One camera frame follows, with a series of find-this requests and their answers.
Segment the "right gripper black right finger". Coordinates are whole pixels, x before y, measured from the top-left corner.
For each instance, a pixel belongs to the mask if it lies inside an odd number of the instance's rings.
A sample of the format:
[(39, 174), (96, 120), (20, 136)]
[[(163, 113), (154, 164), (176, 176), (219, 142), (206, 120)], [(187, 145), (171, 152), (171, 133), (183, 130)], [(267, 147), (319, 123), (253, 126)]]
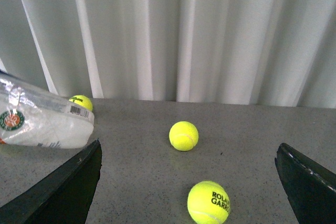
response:
[(281, 143), (275, 166), (299, 223), (335, 223), (335, 174)]

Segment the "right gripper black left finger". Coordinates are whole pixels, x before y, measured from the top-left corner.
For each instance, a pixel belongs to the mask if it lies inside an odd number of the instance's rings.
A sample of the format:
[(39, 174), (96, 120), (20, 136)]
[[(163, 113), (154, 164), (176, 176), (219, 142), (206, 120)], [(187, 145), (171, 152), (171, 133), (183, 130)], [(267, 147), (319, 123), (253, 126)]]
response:
[(85, 223), (100, 179), (98, 140), (1, 207), (1, 223)]

